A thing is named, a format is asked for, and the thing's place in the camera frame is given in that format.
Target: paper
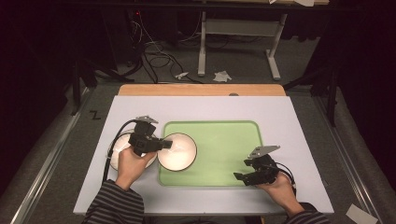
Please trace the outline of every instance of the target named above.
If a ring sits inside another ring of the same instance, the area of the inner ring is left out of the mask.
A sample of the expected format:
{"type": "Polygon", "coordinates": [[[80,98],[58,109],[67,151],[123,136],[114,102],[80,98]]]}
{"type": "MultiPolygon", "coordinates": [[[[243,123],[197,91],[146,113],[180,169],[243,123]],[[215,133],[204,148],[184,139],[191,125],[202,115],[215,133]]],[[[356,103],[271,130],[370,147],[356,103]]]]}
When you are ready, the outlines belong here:
{"type": "Polygon", "coordinates": [[[350,205],[346,215],[358,224],[375,224],[378,219],[359,209],[355,204],[350,205]]]}
{"type": "Polygon", "coordinates": [[[314,0],[294,0],[294,2],[303,5],[305,7],[312,7],[314,5],[314,0]]]}
{"type": "Polygon", "coordinates": [[[181,80],[184,76],[186,76],[188,73],[181,73],[179,75],[176,75],[175,78],[177,78],[178,80],[181,80]]]}
{"type": "Polygon", "coordinates": [[[218,82],[227,82],[227,79],[232,79],[226,71],[218,72],[215,73],[215,78],[213,80],[218,81],[218,82]]]}

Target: person's right hand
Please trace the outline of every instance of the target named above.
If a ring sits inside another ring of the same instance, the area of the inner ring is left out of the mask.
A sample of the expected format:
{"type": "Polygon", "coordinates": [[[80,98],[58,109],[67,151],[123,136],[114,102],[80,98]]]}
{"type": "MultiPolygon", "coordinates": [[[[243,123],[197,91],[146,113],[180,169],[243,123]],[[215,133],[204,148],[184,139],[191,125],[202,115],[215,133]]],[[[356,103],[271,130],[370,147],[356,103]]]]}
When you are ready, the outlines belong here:
{"type": "Polygon", "coordinates": [[[274,183],[260,184],[256,187],[265,190],[274,202],[285,209],[289,217],[304,211],[294,195],[289,178],[282,172],[278,173],[274,183]]]}
{"type": "Polygon", "coordinates": [[[133,147],[127,147],[120,152],[119,156],[119,173],[116,184],[124,190],[136,181],[143,174],[146,165],[157,154],[157,152],[149,152],[143,157],[134,153],[133,147]]]}

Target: green cutting board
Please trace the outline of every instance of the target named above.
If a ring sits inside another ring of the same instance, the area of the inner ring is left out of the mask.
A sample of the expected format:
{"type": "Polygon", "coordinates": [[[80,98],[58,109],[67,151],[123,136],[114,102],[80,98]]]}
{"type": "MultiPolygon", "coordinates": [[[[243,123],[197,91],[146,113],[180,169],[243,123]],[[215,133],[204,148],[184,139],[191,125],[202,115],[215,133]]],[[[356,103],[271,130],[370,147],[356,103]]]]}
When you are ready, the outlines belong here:
{"type": "Polygon", "coordinates": [[[182,171],[169,171],[160,165],[159,179],[164,186],[245,186],[233,173],[252,173],[244,160],[262,146],[260,130],[254,121],[171,121],[163,137],[171,133],[189,135],[197,146],[193,164],[182,171]]]}

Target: white desk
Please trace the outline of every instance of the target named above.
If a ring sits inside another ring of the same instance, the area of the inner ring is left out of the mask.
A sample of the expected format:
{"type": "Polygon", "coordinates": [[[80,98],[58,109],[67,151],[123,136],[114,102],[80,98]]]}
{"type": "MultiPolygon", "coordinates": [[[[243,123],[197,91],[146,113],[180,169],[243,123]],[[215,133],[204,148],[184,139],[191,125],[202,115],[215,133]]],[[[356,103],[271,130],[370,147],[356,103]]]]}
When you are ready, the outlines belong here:
{"type": "MultiPolygon", "coordinates": [[[[291,100],[287,96],[116,96],[74,213],[85,214],[99,190],[106,152],[121,125],[142,115],[150,115],[160,122],[156,124],[157,136],[163,136],[165,123],[175,120],[255,121],[266,145],[281,146],[271,156],[292,170],[297,183],[297,199],[312,203],[320,212],[333,213],[291,100]]],[[[115,179],[116,176],[116,171],[110,168],[108,177],[115,179]]],[[[283,213],[264,191],[253,187],[163,187],[158,181],[156,161],[133,184],[133,189],[142,195],[147,216],[248,216],[283,213]]]]}

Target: striped shirt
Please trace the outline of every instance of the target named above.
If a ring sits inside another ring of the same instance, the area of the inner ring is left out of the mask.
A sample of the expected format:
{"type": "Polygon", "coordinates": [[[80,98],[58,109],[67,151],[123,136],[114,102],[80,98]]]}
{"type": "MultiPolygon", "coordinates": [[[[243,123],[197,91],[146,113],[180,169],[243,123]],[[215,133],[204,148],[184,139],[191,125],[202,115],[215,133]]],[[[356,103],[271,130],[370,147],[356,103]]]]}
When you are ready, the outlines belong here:
{"type": "MultiPolygon", "coordinates": [[[[143,222],[142,197],[129,189],[123,190],[114,181],[107,180],[93,199],[83,223],[131,223],[143,222]]],[[[303,211],[284,224],[329,224],[326,216],[317,211],[303,211]]]]}
{"type": "Polygon", "coordinates": [[[284,224],[330,224],[330,220],[320,212],[303,211],[286,220],[284,224]]]}

